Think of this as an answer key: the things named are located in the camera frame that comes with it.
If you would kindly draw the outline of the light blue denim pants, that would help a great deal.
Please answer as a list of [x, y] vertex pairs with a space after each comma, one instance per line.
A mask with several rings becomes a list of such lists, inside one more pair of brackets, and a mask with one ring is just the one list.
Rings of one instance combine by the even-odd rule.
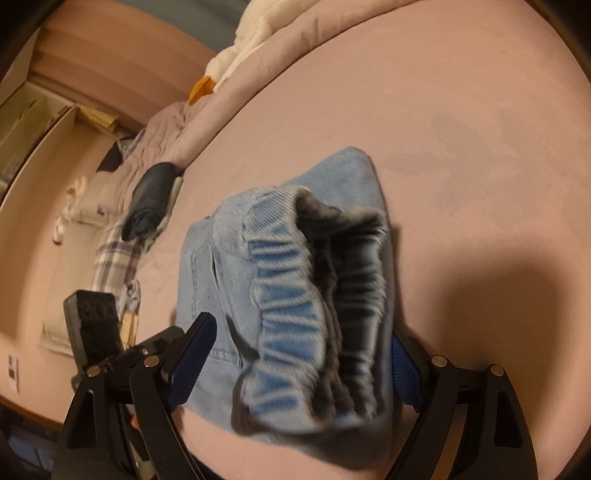
[[217, 325], [187, 408], [225, 431], [352, 470], [393, 435], [390, 225], [369, 156], [342, 149], [192, 224], [176, 322]]

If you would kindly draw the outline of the crumpled light blue cloth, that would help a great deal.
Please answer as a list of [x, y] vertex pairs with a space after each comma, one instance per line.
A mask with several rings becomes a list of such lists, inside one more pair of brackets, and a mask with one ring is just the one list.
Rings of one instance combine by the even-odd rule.
[[136, 344], [139, 325], [140, 284], [134, 279], [124, 285], [117, 303], [119, 335], [125, 349]]

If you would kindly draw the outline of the plaid pillow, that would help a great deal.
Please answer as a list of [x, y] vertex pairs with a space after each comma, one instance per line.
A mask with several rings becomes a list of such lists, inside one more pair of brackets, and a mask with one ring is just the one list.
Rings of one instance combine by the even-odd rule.
[[120, 216], [102, 232], [94, 256], [94, 271], [90, 289], [119, 297], [124, 287], [135, 278], [142, 253], [135, 239], [124, 241], [122, 230], [125, 217]]

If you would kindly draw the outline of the beige pillow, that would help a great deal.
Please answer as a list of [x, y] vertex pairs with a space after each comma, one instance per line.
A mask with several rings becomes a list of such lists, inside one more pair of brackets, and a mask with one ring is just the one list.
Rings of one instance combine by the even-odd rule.
[[69, 219], [71, 221], [95, 227], [106, 227], [120, 215], [110, 200], [101, 198], [102, 190], [109, 184], [111, 177], [112, 173], [105, 171], [99, 171], [92, 177], [84, 192], [70, 207]]

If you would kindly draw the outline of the small white plush toy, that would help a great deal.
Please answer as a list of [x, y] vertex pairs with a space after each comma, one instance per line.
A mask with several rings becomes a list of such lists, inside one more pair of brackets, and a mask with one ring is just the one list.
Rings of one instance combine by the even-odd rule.
[[77, 215], [76, 211], [79, 202], [84, 195], [87, 186], [88, 178], [86, 176], [81, 176], [66, 189], [65, 205], [55, 218], [52, 226], [52, 241], [55, 245], [61, 245], [63, 243], [66, 227]]

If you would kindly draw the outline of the folded dark denim jeans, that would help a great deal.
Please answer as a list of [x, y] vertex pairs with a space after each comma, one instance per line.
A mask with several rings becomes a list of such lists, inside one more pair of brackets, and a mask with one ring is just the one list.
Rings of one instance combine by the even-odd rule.
[[157, 163], [143, 174], [132, 193], [124, 221], [124, 241], [143, 239], [156, 230], [165, 217], [176, 178], [176, 167], [169, 162]]

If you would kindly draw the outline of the dark clothes near headboard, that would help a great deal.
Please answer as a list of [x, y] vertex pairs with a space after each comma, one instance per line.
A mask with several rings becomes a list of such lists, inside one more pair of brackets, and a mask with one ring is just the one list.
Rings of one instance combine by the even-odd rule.
[[133, 152], [139, 141], [139, 135], [122, 137], [116, 140], [99, 163], [96, 172], [115, 172]]

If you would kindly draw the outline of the pink quilted duvet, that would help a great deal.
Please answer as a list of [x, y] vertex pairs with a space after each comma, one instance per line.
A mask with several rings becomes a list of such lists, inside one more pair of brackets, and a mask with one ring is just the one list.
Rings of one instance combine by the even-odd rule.
[[273, 34], [211, 95], [189, 105], [173, 103], [155, 114], [140, 141], [112, 174], [101, 198], [124, 213], [140, 177], [153, 165], [170, 162], [184, 170], [257, 93], [297, 60], [349, 28], [403, 7], [401, 1], [318, 1], [293, 23]]

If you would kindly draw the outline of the pink curtain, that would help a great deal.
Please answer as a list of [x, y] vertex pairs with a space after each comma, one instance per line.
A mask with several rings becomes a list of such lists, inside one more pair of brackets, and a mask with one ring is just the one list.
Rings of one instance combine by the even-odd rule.
[[40, 27], [28, 80], [130, 128], [186, 100], [214, 50], [115, 1], [66, 1]]

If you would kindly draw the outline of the pink bed sheet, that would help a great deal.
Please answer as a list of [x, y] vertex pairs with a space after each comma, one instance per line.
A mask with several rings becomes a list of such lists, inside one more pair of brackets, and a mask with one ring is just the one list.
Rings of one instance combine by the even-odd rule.
[[190, 224], [346, 146], [386, 197], [398, 317], [458, 366], [506, 369], [557, 477], [590, 425], [590, 85], [523, 1], [398, 8], [263, 88], [186, 171], [138, 272], [139, 337], [174, 320]]

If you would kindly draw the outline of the teal curtain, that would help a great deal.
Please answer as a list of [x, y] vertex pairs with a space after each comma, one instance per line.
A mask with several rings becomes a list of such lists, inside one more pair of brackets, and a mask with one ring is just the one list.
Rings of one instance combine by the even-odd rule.
[[235, 30], [249, 1], [121, 0], [190, 35], [214, 52], [235, 41]]

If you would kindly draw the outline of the white goose plush toy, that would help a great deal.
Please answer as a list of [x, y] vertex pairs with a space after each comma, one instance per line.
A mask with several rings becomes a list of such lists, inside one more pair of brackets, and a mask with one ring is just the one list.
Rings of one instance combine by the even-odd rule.
[[235, 30], [235, 42], [208, 62], [204, 76], [193, 85], [187, 103], [193, 105], [200, 98], [214, 93], [273, 34], [293, 23], [315, 4], [318, 0], [250, 1]]

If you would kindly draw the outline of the white wall socket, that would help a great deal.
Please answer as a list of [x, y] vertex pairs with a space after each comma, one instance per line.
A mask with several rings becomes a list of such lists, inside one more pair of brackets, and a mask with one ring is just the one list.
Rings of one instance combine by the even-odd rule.
[[8, 375], [8, 386], [11, 391], [19, 393], [19, 362], [18, 359], [9, 355], [7, 357], [7, 375]]

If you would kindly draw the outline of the wall shelf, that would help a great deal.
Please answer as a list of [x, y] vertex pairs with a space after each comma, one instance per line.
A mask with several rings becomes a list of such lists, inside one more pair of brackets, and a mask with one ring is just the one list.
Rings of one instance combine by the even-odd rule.
[[30, 82], [18, 87], [2, 103], [1, 199], [37, 145], [71, 112], [109, 133], [119, 125], [117, 114], [74, 102]]

